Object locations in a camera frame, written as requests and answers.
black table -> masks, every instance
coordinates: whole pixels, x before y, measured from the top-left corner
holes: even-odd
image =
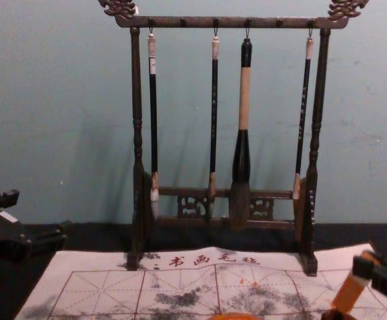
[[[54,227],[54,225],[28,226],[31,232]],[[129,225],[74,224],[68,235],[67,250],[128,251],[131,245]],[[316,250],[367,242],[376,250],[387,253],[387,224],[316,225]],[[235,233],[227,229],[209,230],[204,227],[159,228],[148,243],[147,251],[177,251],[210,246],[238,251],[296,252],[293,231],[245,229]],[[0,320],[14,319],[52,257],[53,255],[34,257],[25,265],[0,261]]]

calligraphy brush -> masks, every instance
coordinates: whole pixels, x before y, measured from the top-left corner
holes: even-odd
[[[240,114],[229,196],[229,218],[233,229],[242,228],[250,214],[248,122],[250,117],[252,49],[252,44],[247,35],[241,46]]]
[[[152,157],[152,184],[151,208],[155,220],[158,218],[158,155],[157,155],[157,111],[156,111],[156,46],[155,35],[151,32],[147,38],[149,49],[149,87],[151,103],[151,157]]]
[[[218,124],[218,55],[219,37],[217,30],[212,41],[212,147],[210,151],[210,178],[208,180],[208,210],[206,219],[210,220],[214,211],[214,199],[216,198],[216,137]]]
[[[303,76],[302,104],[300,106],[298,153],[296,157],[296,173],[294,174],[293,199],[298,200],[300,196],[300,167],[302,165],[303,136],[305,129],[306,103],[308,101],[309,70],[311,65],[312,46],[314,41],[311,38],[310,31],[308,40],[306,40],[306,59],[305,72]]]

white label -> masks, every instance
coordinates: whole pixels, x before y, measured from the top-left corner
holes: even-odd
[[[8,220],[11,223],[18,222],[16,218],[14,218],[12,215],[10,215],[8,212],[1,211],[0,216],[6,220]]]
[[[150,68],[149,72],[151,75],[156,75],[156,58],[150,58]]]

wall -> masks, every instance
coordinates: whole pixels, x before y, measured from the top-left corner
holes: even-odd
[[[144,15],[325,16],[323,0],[137,0]],[[220,30],[218,187],[231,183],[244,30]],[[162,185],[208,184],[212,30],[155,30]],[[252,188],[291,189],[305,31],[251,30]],[[147,31],[141,35],[143,154],[150,168]],[[308,165],[315,39],[302,174]],[[316,220],[387,222],[387,1],[330,38]],[[129,31],[95,0],[0,0],[0,191],[25,223],[131,221]],[[175,213],[164,198],[162,213]],[[227,203],[219,201],[219,214]],[[292,215],[289,201],[275,216]]]

orange object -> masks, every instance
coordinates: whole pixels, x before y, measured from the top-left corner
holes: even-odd
[[[374,264],[379,265],[379,261],[376,260],[371,254],[367,251],[361,254],[361,257],[373,261]],[[348,313],[352,310],[355,305],[355,302],[360,297],[365,286],[367,286],[369,280],[357,277],[349,272],[348,277],[340,288],[338,294],[332,302],[332,307],[337,309],[342,313]]]
[[[209,320],[259,320],[259,318],[244,313],[228,313],[226,315],[214,315]]]

